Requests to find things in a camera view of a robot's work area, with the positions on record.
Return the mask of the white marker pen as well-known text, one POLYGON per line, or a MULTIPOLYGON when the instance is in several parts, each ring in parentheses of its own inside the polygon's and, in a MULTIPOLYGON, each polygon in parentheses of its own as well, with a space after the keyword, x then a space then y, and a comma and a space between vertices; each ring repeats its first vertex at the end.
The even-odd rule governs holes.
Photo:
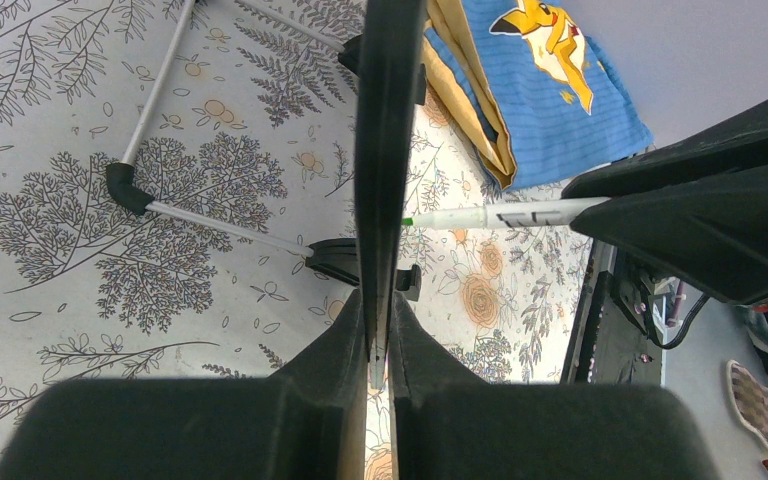
POLYGON ((436 230, 569 225, 588 208, 609 200, 609 197, 591 197, 444 209, 406 217, 402 220, 402 225, 436 230))

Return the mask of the white whiteboard black frame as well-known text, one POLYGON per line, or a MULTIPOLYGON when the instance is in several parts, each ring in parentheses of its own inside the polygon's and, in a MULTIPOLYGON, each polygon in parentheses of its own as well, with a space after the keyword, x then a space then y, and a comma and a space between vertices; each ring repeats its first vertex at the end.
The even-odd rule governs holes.
MULTIPOLYGON (((193 2, 184 2, 155 84, 123 158, 106 168, 108 192, 116 204, 136 215, 152 211, 312 257, 315 252, 310 248, 171 207, 154 200, 133 184, 139 145, 193 9, 193 2)), ((356 56, 359 75, 354 153, 356 251, 369 381, 375 387, 384 380, 389 329, 394 317, 397 254, 414 105, 419 90, 424 14, 422 1, 368 2, 356 56)))

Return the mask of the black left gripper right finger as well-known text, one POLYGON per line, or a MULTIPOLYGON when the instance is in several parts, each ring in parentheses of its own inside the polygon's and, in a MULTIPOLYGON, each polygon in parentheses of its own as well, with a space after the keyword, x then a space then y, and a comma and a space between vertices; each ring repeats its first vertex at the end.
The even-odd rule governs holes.
POLYGON ((715 479, 690 411, 647 385, 492 384, 393 297, 388 370, 400 479, 715 479))

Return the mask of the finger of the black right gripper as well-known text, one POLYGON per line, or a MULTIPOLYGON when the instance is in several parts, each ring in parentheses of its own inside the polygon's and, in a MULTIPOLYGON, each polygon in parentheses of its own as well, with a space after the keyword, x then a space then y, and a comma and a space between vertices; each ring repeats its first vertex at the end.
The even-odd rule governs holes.
POLYGON ((609 200, 574 231, 724 303, 768 303, 768 165, 609 200))
POLYGON ((684 140, 579 175, 561 197, 622 197, 765 165, 768 99, 684 140))

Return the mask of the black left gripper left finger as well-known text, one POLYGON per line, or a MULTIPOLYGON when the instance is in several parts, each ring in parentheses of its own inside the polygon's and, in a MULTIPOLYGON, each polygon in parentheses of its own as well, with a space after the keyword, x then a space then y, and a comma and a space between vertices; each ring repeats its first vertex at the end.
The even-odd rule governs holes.
POLYGON ((366 359, 353 292, 265 378, 62 382, 16 430, 0 479, 360 479, 366 359))

